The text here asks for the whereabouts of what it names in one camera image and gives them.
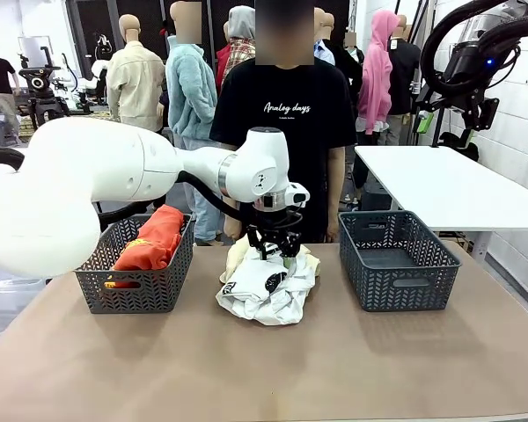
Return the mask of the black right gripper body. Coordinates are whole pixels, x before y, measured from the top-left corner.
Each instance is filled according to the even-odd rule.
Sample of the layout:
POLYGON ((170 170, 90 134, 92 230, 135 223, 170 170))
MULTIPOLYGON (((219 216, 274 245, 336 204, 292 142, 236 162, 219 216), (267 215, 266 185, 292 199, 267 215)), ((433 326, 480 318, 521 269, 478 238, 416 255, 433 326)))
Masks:
POLYGON ((495 73, 495 58, 477 43, 459 43, 443 73, 443 95, 462 95, 488 82, 495 73))

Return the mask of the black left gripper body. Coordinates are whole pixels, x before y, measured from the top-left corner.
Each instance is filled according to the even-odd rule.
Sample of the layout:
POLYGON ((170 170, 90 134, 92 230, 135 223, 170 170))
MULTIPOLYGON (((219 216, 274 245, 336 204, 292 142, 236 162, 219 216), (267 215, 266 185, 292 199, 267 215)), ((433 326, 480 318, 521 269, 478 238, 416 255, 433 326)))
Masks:
POLYGON ((273 213, 255 211, 248 226, 254 225, 259 237, 266 243, 281 247, 287 235, 300 235, 301 242, 301 231, 295 228, 301 221, 302 214, 298 209, 284 209, 273 213))

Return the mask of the person right hand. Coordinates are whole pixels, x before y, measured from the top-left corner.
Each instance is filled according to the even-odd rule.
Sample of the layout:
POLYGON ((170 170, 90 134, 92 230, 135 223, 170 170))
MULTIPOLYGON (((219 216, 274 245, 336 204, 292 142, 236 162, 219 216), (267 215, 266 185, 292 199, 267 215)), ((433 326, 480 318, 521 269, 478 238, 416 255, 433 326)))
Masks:
POLYGON ((242 222, 226 216, 224 219, 224 234, 233 241, 241 238, 242 222))

